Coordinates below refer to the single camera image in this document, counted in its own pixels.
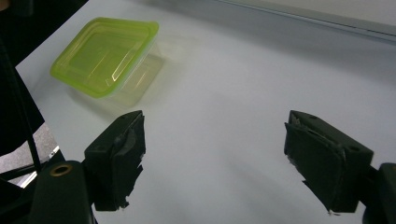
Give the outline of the dark cloth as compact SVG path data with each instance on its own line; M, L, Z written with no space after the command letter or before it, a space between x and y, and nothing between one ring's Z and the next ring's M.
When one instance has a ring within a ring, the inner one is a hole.
M0 157L27 140L44 119L16 66L89 0L0 0Z

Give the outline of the metal floor rail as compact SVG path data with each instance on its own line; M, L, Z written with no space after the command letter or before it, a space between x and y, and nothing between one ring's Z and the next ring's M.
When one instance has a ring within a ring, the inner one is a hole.
M396 0L220 0L396 42Z

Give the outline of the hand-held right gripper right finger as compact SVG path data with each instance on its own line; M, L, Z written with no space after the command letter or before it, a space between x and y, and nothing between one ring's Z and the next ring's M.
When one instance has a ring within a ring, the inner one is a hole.
M358 180L368 172L374 152L305 112L290 111L285 127L284 153L304 177L304 183L326 209L355 212Z

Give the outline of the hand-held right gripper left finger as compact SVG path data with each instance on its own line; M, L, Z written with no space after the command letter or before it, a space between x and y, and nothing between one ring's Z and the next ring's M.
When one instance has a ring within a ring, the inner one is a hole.
M145 117L141 110L116 118L84 151L92 202L97 211L117 211L143 171Z

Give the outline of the green lidded plastic container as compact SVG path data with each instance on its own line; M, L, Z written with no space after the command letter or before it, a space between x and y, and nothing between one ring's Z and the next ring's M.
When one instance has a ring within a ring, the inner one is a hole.
M96 18L52 64L49 73L102 103L135 105L163 67L156 21Z

